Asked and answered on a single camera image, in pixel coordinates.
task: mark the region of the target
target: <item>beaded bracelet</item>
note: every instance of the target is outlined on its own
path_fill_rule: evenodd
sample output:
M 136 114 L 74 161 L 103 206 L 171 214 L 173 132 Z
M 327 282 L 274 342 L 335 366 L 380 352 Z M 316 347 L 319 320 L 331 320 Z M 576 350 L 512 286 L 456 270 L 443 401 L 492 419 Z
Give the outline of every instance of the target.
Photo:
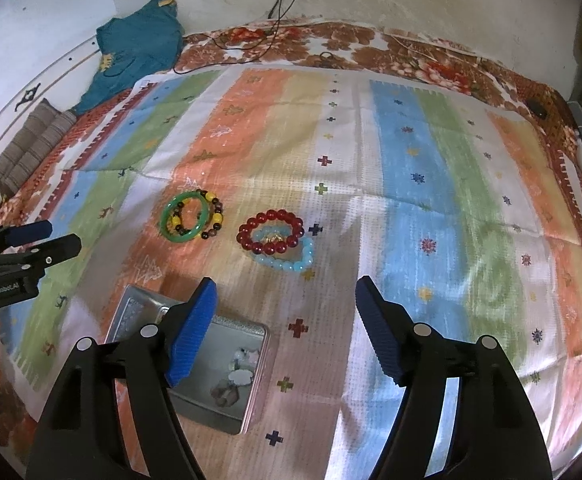
M 278 240 L 276 243 L 266 242 L 254 242 L 251 239 L 251 231 L 258 227 L 260 224 L 264 224 L 270 220 L 282 220 L 291 226 L 292 234 L 286 237 L 285 240 Z M 242 246 L 245 251 L 251 251 L 253 254 L 267 254 L 272 256 L 275 253 L 284 254 L 286 250 L 290 247 L 297 247 L 299 243 L 299 238 L 304 236 L 304 228 L 302 227 L 304 222 L 301 218 L 295 216 L 295 214 L 286 211 L 285 209 L 269 209 L 266 213 L 258 213 L 254 217 L 247 220 L 245 224 L 240 226 L 240 232 L 236 236 L 236 240 Z
M 182 209 L 191 200 L 199 200 L 202 207 L 197 215 L 196 225 L 191 229 L 187 229 L 182 225 Z M 217 232 L 222 228 L 222 221 L 224 220 L 222 213 L 222 203 L 213 193 L 202 189 L 187 191 L 177 195 L 162 210 L 160 230 L 162 236 L 175 243 L 187 242 L 193 238 L 207 239 L 216 236 Z M 212 228 L 208 231 L 203 231 L 202 229 L 209 223 Z

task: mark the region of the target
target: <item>blue stripe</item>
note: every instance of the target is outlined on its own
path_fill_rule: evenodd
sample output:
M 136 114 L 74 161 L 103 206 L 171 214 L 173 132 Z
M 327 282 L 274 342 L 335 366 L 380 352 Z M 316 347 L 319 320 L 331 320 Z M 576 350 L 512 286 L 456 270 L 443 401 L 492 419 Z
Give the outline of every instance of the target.
M 90 160 L 84 165 L 82 171 L 98 171 L 111 169 L 110 162 L 116 157 L 117 153 L 126 145 L 131 136 L 135 133 L 141 124 L 149 118 L 154 112 L 155 105 L 164 101 L 173 91 L 181 84 L 184 84 L 187 78 L 175 81 L 165 81 L 146 94 L 137 106 L 129 111 L 121 124 L 118 124 L 116 130 L 111 136 L 98 147 L 97 152 L 91 156 Z
M 469 325 L 462 301 L 467 261 L 453 181 L 412 90 L 379 81 L 371 82 L 371 90 L 387 199 L 378 288 L 386 300 L 404 305 L 414 321 L 429 323 L 445 337 L 466 340 Z M 434 252 L 421 249 L 422 240 L 428 238 L 435 242 Z M 421 287 L 431 290 L 428 301 L 420 298 Z M 404 395 L 382 373 L 378 361 L 370 374 L 373 387 L 364 400 L 363 436 L 347 460 L 347 480 L 370 476 Z M 457 392 L 458 381 L 447 381 L 427 474 L 442 469 L 446 461 Z

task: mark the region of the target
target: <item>orange stripe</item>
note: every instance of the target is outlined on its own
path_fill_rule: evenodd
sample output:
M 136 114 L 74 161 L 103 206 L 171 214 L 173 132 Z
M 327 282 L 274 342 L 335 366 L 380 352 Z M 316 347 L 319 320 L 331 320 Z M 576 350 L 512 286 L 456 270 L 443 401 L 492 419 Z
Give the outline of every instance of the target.
M 488 113 L 542 223 L 555 258 L 560 313 L 569 356 L 582 354 L 582 247 L 573 218 L 530 124 Z
M 156 227 L 162 208 L 181 192 L 178 187 L 186 182 L 187 177 L 197 180 L 204 189 L 213 191 L 220 200 L 244 185 L 242 168 L 245 160 L 248 160 L 250 151 L 263 132 L 269 105 L 277 101 L 289 76 L 290 72 L 283 70 L 245 70 L 218 101 L 188 153 L 174 168 L 171 180 L 156 201 L 149 221 L 126 256 L 122 266 L 124 272 L 120 274 L 102 313 L 100 327 L 103 333 L 106 333 L 110 325 L 125 286 L 135 282 L 135 263 L 143 261 L 146 256 L 155 260 L 167 274 L 146 285 L 140 285 L 180 300 L 187 300 L 193 293 L 204 276 L 201 272 L 202 263 L 206 260 L 214 240 L 197 238 L 184 244 L 169 242 L 160 235 Z M 231 133 L 217 136 L 218 128 L 230 128 Z M 204 150 L 215 156 L 204 158 Z M 218 236 L 233 237 L 234 233 L 220 231 Z M 130 407 L 128 412 L 126 408 L 123 409 L 128 416 Z M 138 460 L 141 453 L 135 428 L 132 423 L 126 422 L 122 430 L 129 459 Z M 132 462 L 132 465 L 141 466 L 141 463 Z

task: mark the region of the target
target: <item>black object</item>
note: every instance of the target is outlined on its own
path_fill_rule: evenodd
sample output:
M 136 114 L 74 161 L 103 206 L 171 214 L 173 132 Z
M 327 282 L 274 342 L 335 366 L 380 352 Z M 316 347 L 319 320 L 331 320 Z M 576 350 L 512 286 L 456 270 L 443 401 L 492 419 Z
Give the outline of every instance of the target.
M 0 227 L 0 253 L 9 247 L 30 244 L 51 235 L 48 221 L 20 227 Z M 37 284 L 47 267 L 77 256 L 82 243 L 71 234 L 19 253 L 0 254 L 0 308 L 38 295 Z
M 370 480 L 421 480 L 436 440 L 446 379 L 459 377 L 451 447 L 431 480 L 552 480 L 544 438 L 522 384 L 497 340 L 443 338 L 385 301 L 368 276 L 356 304 L 382 369 L 406 386 L 389 439 Z M 387 326 L 390 334 L 378 330 Z M 383 356 L 396 351 L 397 362 Z
M 531 97 L 528 98 L 525 102 L 526 106 L 528 106 L 529 110 L 533 113 L 534 116 L 540 118 L 541 120 L 545 120 L 546 117 L 549 116 L 546 108 L 544 108 L 538 100 Z
M 20 99 L 20 101 L 18 102 L 18 104 L 15 105 L 15 110 L 13 110 L 13 111 L 17 112 L 18 111 L 18 107 L 20 105 L 23 105 L 24 103 L 29 103 L 33 99 L 35 99 L 38 88 L 40 88 L 40 83 L 38 83 L 37 85 L 35 85 L 33 88 L 30 88 L 29 90 L 24 90 L 24 95 L 22 96 L 22 98 Z
M 28 480 L 146 478 L 128 463 L 115 379 L 126 380 L 151 478 L 204 480 L 168 398 L 164 373 L 171 342 L 207 280 L 187 303 L 171 307 L 159 325 L 146 325 L 122 342 L 97 345 L 87 337 L 77 342 L 42 412 Z M 460 377 L 455 431 L 445 469 L 429 478 L 552 479 L 535 414 L 494 338 L 464 343 L 414 324 L 401 305 L 382 299 L 368 276 L 357 283 L 356 302 L 359 308 L 374 306 L 391 327 L 400 347 L 398 383 L 407 387 L 372 480 L 424 478 L 448 377 Z
M 210 278 L 121 342 L 80 339 L 60 372 L 37 426 L 29 480 L 146 479 L 128 463 L 117 415 L 115 379 L 125 379 L 133 421 L 151 478 L 204 480 L 168 398 L 171 345 Z

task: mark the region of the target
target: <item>striped cloth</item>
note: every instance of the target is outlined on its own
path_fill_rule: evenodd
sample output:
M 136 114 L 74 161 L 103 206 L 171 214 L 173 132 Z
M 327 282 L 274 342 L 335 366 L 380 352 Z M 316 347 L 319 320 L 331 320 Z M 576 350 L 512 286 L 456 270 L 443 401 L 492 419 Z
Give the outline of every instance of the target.
M 444 336 L 498 338 L 555 471 L 582 449 L 582 192 L 575 165 L 516 113 L 369 72 L 233 66 L 149 76 L 63 142 L 24 219 L 48 218 L 84 248 L 48 270 L 38 298 L 0 311 L 34 418 L 74 342 L 103 339 L 128 283 L 186 299 L 210 276 L 220 314 L 262 322 L 280 343 L 247 434 L 182 420 L 207 477 L 367 478 L 403 395 L 356 314 L 354 286 L 368 274 Z M 196 187 L 221 197 L 222 230 L 172 244 L 156 227 L 162 208 Z M 304 219 L 311 269 L 273 270 L 235 242 L 270 208 Z M 449 381 L 429 472 L 444 465 L 457 387 Z

